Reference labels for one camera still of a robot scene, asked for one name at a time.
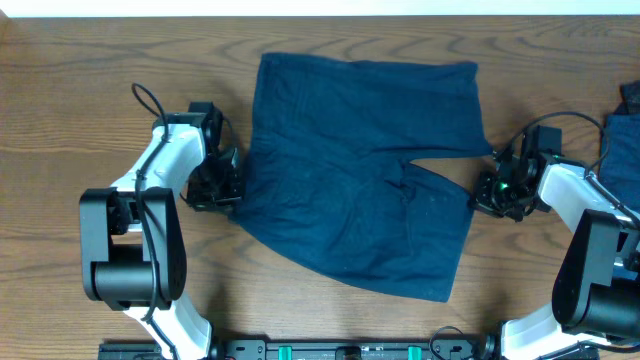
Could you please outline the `dark blue shorts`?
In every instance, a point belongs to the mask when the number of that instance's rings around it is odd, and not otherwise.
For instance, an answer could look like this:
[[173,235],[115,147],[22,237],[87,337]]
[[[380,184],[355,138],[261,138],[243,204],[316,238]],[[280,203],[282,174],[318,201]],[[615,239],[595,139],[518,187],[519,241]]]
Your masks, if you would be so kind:
[[470,195],[419,161],[491,153],[477,70],[264,54],[235,222],[345,284],[447,301]]

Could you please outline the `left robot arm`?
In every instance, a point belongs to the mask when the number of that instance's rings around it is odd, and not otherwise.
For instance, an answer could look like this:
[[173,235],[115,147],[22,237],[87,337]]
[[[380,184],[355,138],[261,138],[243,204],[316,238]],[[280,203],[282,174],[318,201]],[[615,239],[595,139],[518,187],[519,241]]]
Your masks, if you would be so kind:
[[226,212],[243,198],[238,149],[220,146],[223,113],[211,102],[158,116],[132,168],[79,200],[82,282],[92,301],[136,320],[155,340],[131,359],[219,359],[213,326],[185,290],[187,256],[177,211]]

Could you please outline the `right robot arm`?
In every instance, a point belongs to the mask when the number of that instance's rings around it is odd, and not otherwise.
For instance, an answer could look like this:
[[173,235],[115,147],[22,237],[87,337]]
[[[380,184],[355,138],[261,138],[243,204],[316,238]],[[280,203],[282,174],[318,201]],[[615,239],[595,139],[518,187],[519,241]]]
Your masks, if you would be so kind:
[[519,150],[495,154],[479,175],[472,208],[522,221],[555,212],[572,234],[549,304],[505,322],[499,359],[596,359],[600,352],[639,350],[639,216],[586,165],[561,152],[558,128],[535,126]]

